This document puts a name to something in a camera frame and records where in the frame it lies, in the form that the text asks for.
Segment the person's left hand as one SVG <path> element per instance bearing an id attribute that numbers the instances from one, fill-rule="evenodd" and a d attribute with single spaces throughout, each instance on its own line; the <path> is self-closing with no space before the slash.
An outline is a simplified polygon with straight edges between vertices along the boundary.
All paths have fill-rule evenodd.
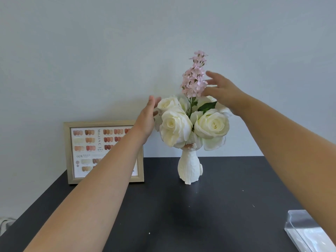
<path id="1" fill-rule="evenodd" d="M 144 145 L 154 129 L 155 119 L 147 115 L 147 105 L 142 109 L 131 130 L 132 142 Z"/>

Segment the person's right hand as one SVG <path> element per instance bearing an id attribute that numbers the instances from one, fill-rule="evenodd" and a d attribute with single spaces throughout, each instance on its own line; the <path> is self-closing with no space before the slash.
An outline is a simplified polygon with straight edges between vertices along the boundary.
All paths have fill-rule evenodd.
<path id="1" fill-rule="evenodd" d="M 219 98 L 215 99 L 228 107 L 234 115 L 241 117 L 250 105 L 250 95 L 240 90 L 232 81 L 219 73 L 206 71 L 205 74 L 209 77 L 206 88 L 219 88 Z"/>

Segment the person's right forearm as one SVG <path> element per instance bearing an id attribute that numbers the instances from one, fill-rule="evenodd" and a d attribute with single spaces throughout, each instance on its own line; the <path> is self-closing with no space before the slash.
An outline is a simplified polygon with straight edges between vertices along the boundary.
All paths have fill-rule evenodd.
<path id="1" fill-rule="evenodd" d="M 246 93 L 236 101 L 275 173 L 336 245 L 336 144 Z"/>

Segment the person's left forearm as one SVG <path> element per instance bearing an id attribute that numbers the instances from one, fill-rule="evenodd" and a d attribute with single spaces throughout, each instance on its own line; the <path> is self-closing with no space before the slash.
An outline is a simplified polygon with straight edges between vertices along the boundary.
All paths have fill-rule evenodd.
<path id="1" fill-rule="evenodd" d="M 62 201 L 24 252 L 102 252 L 150 133 L 133 126 Z"/>

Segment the green artificial leaf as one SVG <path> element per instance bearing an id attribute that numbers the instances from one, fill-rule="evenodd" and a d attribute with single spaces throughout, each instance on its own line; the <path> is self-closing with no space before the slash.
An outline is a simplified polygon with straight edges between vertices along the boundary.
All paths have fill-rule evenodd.
<path id="1" fill-rule="evenodd" d="M 209 110 L 215 109 L 216 104 L 217 104 L 217 101 L 204 103 L 202 106 L 200 106 L 197 109 L 197 111 L 201 111 L 203 114 L 205 114 Z"/>

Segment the small white artificial rose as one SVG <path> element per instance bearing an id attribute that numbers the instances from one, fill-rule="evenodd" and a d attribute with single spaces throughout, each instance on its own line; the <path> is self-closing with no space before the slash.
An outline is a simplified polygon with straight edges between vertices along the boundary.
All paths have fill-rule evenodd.
<path id="1" fill-rule="evenodd" d="M 196 100 L 197 100 L 197 104 L 196 104 L 196 106 L 193 106 L 192 112 L 197 111 L 199 107 L 203 106 L 206 103 L 217 102 L 217 100 L 214 97 L 211 97 L 211 96 L 197 97 Z M 216 103 L 215 109 L 218 112 L 220 112 L 220 113 L 224 114 L 225 116 L 227 116 L 228 118 L 233 115 L 232 112 L 229 110 L 229 108 L 227 108 L 226 106 L 224 106 L 224 105 L 222 105 L 222 104 L 220 104 L 218 102 Z"/>
<path id="2" fill-rule="evenodd" d="M 165 111 L 173 108 L 173 107 L 181 107 L 181 104 L 177 97 L 171 96 L 168 98 L 163 98 L 160 100 L 160 102 L 157 104 L 157 108 L 164 113 Z"/>

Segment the pink blossom flower stem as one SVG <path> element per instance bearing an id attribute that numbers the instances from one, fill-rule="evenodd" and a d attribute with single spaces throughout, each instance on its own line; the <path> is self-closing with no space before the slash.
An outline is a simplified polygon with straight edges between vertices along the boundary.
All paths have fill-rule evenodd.
<path id="1" fill-rule="evenodd" d="M 187 115 L 189 117 L 193 112 L 193 107 L 197 105 L 197 97 L 201 96 L 201 93 L 208 84 L 204 79 L 204 66 L 207 62 L 207 56 L 208 55 L 201 50 L 194 52 L 194 56 L 190 58 L 190 60 L 193 61 L 193 64 L 183 74 L 183 80 L 180 87 L 182 94 L 187 97 L 190 104 L 190 107 L 187 110 Z"/>

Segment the large white artificial rose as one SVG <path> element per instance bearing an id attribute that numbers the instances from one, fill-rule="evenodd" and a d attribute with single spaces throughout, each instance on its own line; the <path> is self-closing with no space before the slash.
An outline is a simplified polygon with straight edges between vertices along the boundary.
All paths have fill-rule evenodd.
<path id="1" fill-rule="evenodd" d="M 194 132 L 202 139 L 221 138 L 227 135 L 228 131 L 228 118 L 216 109 L 205 112 L 194 124 Z"/>
<path id="2" fill-rule="evenodd" d="M 192 131 L 192 122 L 182 108 L 175 106 L 162 114 L 159 132 L 162 141 L 169 147 L 182 148 Z"/>

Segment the white cat-shaped vase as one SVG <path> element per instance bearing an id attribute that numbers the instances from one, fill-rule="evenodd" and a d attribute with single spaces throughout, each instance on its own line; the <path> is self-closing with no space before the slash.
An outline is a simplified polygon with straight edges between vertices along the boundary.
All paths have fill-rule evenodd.
<path id="1" fill-rule="evenodd" d="M 182 148 L 182 155 L 178 162 L 178 174 L 187 185 L 199 180 L 203 174 L 203 166 L 196 155 L 197 144 L 186 144 Z"/>

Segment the framed nail colour chart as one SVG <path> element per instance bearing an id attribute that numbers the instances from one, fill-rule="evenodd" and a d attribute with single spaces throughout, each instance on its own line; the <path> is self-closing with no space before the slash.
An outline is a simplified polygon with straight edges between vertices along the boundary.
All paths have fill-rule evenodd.
<path id="1" fill-rule="evenodd" d="M 134 120 L 64 122 L 68 184 L 82 181 L 134 123 Z"/>

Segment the clear acrylic box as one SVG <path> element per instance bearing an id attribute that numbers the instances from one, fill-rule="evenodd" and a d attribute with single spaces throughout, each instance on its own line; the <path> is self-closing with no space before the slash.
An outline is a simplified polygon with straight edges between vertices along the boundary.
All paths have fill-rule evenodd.
<path id="1" fill-rule="evenodd" d="M 289 210 L 284 230 L 299 252 L 336 252 L 336 246 L 306 210 Z"/>

